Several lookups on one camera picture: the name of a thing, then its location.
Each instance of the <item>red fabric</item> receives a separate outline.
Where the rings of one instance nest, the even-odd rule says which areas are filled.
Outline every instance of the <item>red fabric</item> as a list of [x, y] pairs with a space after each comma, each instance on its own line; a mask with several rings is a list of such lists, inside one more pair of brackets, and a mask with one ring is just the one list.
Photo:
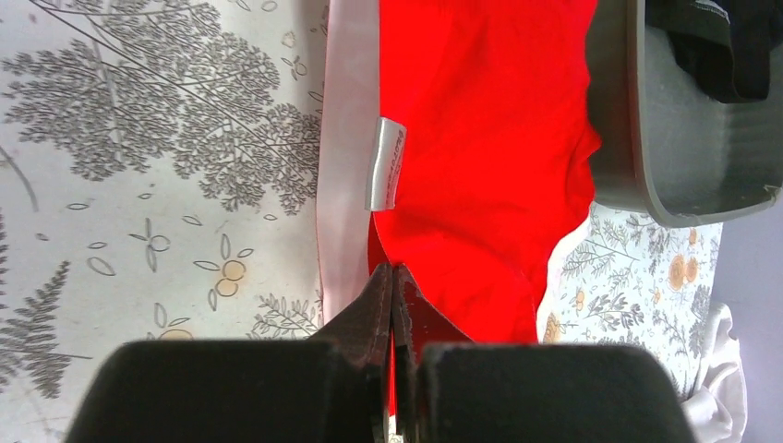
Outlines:
[[595, 7], [380, 0], [380, 114], [408, 136], [396, 208], [370, 227], [370, 268], [406, 264], [475, 341], [536, 341], [548, 258], [587, 216]]

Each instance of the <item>white care label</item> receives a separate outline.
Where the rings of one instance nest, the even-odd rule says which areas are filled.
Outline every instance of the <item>white care label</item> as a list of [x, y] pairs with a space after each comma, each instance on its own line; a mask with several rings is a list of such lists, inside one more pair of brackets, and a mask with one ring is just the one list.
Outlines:
[[406, 134], [405, 126], [386, 117], [378, 118], [375, 144], [367, 174], [365, 208], [368, 210], [394, 209], [397, 182], [403, 166]]

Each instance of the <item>gray container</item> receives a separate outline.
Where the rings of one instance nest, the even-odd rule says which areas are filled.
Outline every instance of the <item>gray container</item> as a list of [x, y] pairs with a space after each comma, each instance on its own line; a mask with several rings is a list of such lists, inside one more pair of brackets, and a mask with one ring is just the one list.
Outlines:
[[783, 51], [769, 98], [711, 100], [674, 61], [644, 0], [599, 0], [587, 35], [590, 120], [603, 147], [590, 166], [596, 201], [680, 228], [775, 204], [783, 186]]

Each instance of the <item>gray wall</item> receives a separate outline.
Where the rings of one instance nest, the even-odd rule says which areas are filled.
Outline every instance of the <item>gray wall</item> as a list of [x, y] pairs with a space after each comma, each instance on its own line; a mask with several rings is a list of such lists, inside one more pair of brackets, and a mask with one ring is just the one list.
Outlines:
[[734, 316], [748, 384], [745, 443], [783, 436], [783, 203], [724, 225], [713, 299]]

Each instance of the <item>white cloth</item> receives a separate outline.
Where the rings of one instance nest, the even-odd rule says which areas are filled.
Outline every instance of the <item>white cloth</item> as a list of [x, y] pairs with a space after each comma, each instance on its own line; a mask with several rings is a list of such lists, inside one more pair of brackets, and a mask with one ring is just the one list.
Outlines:
[[538, 341], [543, 341], [547, 332], [547, 321], [555, 308], [555, 297], [560, 288], [560, 278], [562, 277], [566, 258], [588, 235], [590, 235], [589, 216], [576, 229], [561, 238], [552, 250], [552, 255], [547, 263], [547, 289], [544, 291], [544, 298], [541, 299], [541, 304], [538, 305], [538, 311], [536, 312]]
[[748, 421], [740, 343], [729, 336], [729, 307], [710, 307], [696, 387], [682, 409], [700, 443], [738, 443]]
[[330, 1], [316, 197], [325, 321], [369, 276], [365, 188], [379, 115], [378, 31], [377, 1]]

